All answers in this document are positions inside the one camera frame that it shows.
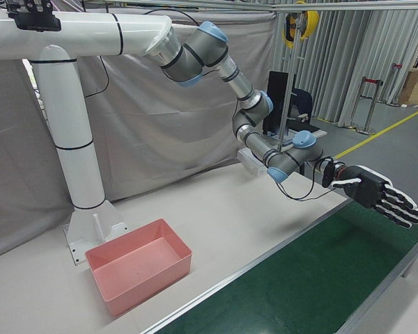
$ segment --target yellow cable reel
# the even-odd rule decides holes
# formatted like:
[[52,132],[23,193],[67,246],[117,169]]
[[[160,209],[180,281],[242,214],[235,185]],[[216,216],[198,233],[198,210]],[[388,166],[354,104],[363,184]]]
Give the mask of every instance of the yellow cable reel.
[[[305,1],[299,0],[296,3],[305,3]],[[295,36],[295,20],[299,13],[290,13],[286,16],[286,22],[284,29],[281,32],[281,36],[284,39],[284,42],[287,47],[290,49],[293,48],[294,36]],[[302,24],[300,27],[300,40],[307,39],[318,26],[319,23],[319,14],[315,10],[307,10],[303,12]]]

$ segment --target gray floor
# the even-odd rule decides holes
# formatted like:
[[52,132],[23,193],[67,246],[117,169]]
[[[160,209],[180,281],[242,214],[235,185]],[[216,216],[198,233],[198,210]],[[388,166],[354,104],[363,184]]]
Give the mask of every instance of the gray floor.
[[[358,124],[364,124],[369,103],[370,100],[360,102],[355,116]],[[380,131],[415,111],[418,111],[418,108],[377,104],[371,126],[376,131]],[[319,143],[329,155],[343,152],[368,138],[353,130],[338,128],[336,125],[320,120],[312,120],[311,124],[328,132],[328,135],[322,137]],[[347,164],[365,165],[386,175],[395,187],[406,192],[418,204],[418,116],[343,156],[340,160]]]

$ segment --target green conveyor belt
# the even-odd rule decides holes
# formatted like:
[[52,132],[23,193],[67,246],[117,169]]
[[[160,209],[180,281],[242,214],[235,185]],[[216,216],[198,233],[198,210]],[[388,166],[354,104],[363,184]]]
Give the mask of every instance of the green conveyor belt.
[[333,334],[418,242],[352,202],[161,334]]

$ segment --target blue joint cap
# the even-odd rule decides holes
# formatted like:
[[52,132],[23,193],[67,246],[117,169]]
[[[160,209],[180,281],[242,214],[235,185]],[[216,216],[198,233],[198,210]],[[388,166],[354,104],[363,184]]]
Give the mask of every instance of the blue joint cap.
[[282,183],[288,179],[288,175],[284,171],[275,167],[269,167],[267,173],[277,183]]
[[201,74],[198,74],[196,77],[190,80],[178,82],[178,85],[180,85],[181,87],[190,87],[196,84],[198,81],[200,81],[201,78],[202,78]]
[[263,90],[261,90],[263,96],[265,96],[266,98],[266,102],[268,103],[268,113],[271,113],[271,111],[274,109],[274,104],[272,103],[272,100],[270,99],[270,97],[268,96],[268,94],[266,94]]
[[296,133],[293,138],[295,148],[310,148],[314,144],[316,144],[316,137],[307,130]]
[[219,40],[222,40],[223,42],[228,42],[228,36],[221,30],[218,26],[213,24],[212,22],[205,21],[203,22],[199,27],[198,30],[204,31],[205,33],[208,33],[211,36],[214,36],[215,38],[218,38]]

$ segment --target pink plastic bin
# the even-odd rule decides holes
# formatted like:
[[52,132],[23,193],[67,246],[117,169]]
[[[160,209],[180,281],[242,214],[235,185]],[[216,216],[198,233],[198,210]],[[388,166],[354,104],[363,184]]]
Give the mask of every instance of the pink plastic bin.
[[85,253],[113,316],[189,273],[191,250],[159,219]]

